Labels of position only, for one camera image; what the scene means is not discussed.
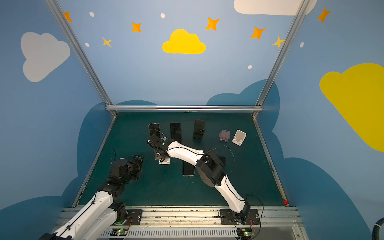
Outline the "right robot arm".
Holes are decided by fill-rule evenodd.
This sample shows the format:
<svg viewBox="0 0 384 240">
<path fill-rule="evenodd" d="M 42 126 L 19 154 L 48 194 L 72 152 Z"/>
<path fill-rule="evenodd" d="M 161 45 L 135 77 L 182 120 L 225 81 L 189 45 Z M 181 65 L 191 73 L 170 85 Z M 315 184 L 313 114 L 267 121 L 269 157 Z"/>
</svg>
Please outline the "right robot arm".
<svg viewBox="0 0 384 240">
<path fill-rule="evenodd" d="M 147 143 L 161 159 L 176 158 L 193 165 L 202 181 L 223 196 L 235 221 L 239 224 L 246 222 L 251 207 L 230 182 L 225 165 L 216 153 L 192 149 L 176 140 L 162 140 L 156 135 L 152 135 Z"/>
</svg>

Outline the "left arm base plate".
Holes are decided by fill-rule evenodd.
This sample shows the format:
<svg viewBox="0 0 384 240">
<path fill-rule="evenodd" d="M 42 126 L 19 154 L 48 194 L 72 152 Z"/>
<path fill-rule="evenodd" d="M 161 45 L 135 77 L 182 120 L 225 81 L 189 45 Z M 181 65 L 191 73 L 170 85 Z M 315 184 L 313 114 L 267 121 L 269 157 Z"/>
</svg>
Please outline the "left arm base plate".
<svg viewBox="0 0 384 240">
<path fill-rule="evenodd" d="M 118 217 L 114 223 L 116 226 L 139 226 L 141 224 L 143 210 L 127 209 L 125 215 Z"/>
</svg>

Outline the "silver phone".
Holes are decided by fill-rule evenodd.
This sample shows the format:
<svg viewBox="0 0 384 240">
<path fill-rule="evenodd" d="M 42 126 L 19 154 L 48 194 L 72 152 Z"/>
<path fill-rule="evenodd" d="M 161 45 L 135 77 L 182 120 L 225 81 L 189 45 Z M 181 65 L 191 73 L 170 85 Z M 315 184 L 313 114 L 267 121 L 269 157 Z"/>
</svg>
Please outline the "silver phone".
<svg viewBox="0 0 384 240">
<path fill-rule="evenodd" d="M 195 175 L 195 166 L 190 163 L 183 162 L 183 176 L 192 177 L 194 175 Z"/>
<path fill-rule="evenodd" d="M 169 157 L 166 154 L 163 154 L 158 150 L 154 150 L 154 153 L 155 153 L 155 160 L 158 160 L 161 163 L 169 159 Z"/>
</svg>

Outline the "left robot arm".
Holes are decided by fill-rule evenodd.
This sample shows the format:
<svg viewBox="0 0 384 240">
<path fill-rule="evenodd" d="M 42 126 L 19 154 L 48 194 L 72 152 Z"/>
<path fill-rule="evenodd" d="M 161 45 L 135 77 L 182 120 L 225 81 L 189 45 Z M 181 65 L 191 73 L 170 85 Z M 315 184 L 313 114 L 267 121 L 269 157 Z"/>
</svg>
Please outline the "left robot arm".
<svg viewBox="0 0 384 240">
<path fill-rule="evenodd" d="M 54 233 L 43 234 L 41 240 L 96 240 L 109 226 L 127 219 L 126 204 L 118 202 L 125 185 L 140 179 L 145 155 L 121 158 L 111 165 L 108 179 L 91 200 Z"/>
</svg>

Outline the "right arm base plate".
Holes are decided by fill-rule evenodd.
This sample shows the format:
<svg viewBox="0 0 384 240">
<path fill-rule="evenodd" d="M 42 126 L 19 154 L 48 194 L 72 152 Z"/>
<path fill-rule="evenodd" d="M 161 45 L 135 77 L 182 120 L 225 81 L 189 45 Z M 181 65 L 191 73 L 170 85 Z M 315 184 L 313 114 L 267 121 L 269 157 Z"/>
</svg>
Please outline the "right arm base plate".
<svg viewBox="0 0 384 240">
<path fill-rule="evenodd" d="M 260 225 L 261 217 L 257 209 L 250 209 L 247 216 L 241 220 L 230 209 L 219 210 L 218 216 L 222 225 Z"/>
</svg>

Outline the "lilac small phone stand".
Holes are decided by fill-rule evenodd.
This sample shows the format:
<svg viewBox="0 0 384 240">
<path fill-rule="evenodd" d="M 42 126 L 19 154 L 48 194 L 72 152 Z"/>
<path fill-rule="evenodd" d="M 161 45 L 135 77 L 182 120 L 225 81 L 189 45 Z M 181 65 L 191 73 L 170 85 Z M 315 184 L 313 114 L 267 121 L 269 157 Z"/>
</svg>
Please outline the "lilac small phone stand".
<svg viewBox="0 0 384 240">
<path fill-rule="evenodd" d="M 219 138 L 220 138 L 221 142 L 227 143 L 229 141 L 229 139 L 231 138 L 231 132 L 227 131 L 227 130 L 222 130 L 219 133 Z"/>
</svg>

